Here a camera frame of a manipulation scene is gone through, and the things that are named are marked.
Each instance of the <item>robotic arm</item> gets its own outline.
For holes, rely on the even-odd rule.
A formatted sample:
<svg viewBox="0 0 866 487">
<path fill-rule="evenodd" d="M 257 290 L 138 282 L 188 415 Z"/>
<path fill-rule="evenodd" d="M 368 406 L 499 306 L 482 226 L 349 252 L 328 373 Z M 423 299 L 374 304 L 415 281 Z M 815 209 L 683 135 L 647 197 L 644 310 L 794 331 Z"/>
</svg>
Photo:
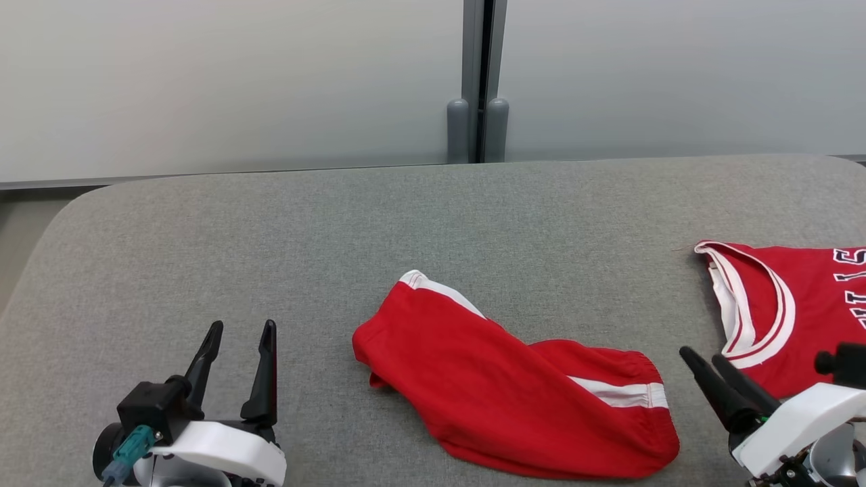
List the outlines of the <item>robotic arm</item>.
<svg viewBox="0 0 866 487">
<path fill-rule="evenodd" d="M 751 474 L 751 487 L 866 487 L 866 447 L 853 422 L 866 416 L 866 347 L 842 343 L 818 354 L 816 370 L 833 374 L 784 404 L 731 365 L 713 357 L 718 374 L 689 347 L 680 349 L 728 431 L 728 450 Z"/>
<path fill-rule="evenodd" d="M 185 375 L 172 375 L 163 384 L 140 382 L 118 404 L 120 422 L 107 426 L 94 446 L 94 474 L 105 486 L 282 487 L 286 458 L 273 428 L 276 325 L 265 323 L 241 418 L 204 420 L 204 389 L 222 337 L 223 323 L 216 321 Z M 126 452 L 139 434 L 145 438 L 142 456 L 130 457 Z M 134 464 L 124 468 L 125 462 Z"/>
</svg>

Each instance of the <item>gray fabric surface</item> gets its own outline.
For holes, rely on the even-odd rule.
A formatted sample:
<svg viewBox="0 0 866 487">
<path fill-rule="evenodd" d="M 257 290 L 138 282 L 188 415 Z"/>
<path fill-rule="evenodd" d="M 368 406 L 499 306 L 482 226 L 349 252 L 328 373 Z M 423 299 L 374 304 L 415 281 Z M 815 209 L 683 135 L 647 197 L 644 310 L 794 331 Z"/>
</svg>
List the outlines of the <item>gray fabric surface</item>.
<svg viewBox="0 0 866 487">
<path fill-rule="evenodd" d="M 765 155 L 206 175 L 89 193 L 49 226 L 0 321 L 2 484 L 97 485 L 90 453 L 114 406 L 140 380 L 182 373 L 216 319 L 226 330 L 204 410 L 235 418 L 266 318 L 279 327 L 288 485 L 563 484 L 450 458 L 405 400 L 367 386 L 352 332 L 420 269 L 523 341 L 647 354 L 682 450 L 636 484 L 741 485 L 677 355 L 722 343 L 691 247 L 863 245 L 864 189 L 851 162 Z"/>
</svg>

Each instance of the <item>basketball jersey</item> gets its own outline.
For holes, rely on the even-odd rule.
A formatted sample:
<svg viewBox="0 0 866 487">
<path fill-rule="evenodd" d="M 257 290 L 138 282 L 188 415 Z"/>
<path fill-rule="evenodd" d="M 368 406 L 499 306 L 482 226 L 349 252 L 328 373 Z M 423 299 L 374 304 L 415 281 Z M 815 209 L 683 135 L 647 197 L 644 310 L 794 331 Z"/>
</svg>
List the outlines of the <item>basketball jersey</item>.
<svg viewBox="0 0 866 487">
<path fill-rule="evenodd" d="M 416 270 L 352 346 L 372 386 L 399 391 L 439 445 L 469 462 L 533 477 L 646 477 L 679 451 L 645 356 L 568 340 L 526 345 Z"/>
<path fill-rule="evenodd" d="M 702 241 L 735 367 L 785 398 L 830 376 L 815 355 L 840 341 L 866 343 L 866 248 L 753 249 Z"/>
</svg>

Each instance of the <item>gray table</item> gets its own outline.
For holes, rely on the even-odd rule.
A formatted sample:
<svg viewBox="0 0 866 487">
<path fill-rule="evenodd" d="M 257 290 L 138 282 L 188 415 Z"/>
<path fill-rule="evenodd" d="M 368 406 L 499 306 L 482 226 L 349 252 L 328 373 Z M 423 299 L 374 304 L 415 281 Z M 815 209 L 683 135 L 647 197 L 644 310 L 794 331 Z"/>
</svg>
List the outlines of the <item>gray table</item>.
<svg viewBox="0 0 866 487">
<path fill-rule="evenodd" d="M 88 193 L 49 226 L 0 321 L 2 484 L 97 485 L 90 451 L 114 406 L 140 380 L 182 373 L 216 319 L 226 330 L 204 410 L 236 417 L 272 318 L 288 485 L 561 485 L 450 458 L 405 400 L 367 386 L 352 332 L 417 268 L 523 341 L 647 354 L 682 451 L 638 484 L 741 485 L 676 353 L 722 343 L 691 247 L 863 245 L 864 189 L 848 161 L 741 156 L 206 175 Z"/>
</svg>

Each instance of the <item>blue cable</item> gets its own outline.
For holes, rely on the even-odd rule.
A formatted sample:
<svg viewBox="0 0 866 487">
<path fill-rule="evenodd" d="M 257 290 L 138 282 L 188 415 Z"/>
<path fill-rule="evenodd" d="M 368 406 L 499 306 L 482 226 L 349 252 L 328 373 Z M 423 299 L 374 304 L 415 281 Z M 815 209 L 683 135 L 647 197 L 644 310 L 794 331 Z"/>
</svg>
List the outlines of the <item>blue cable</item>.
<svg viewBox="0 0 866 487">
<path fill-rule="evenodd" d="M 129 477 L 132 466 L 144 457 L 157 442 L 150 426 L 138 425 L 114 451 L 113 460 L 102 471 L 102 487 L 120 485 Z"/>
</svg>

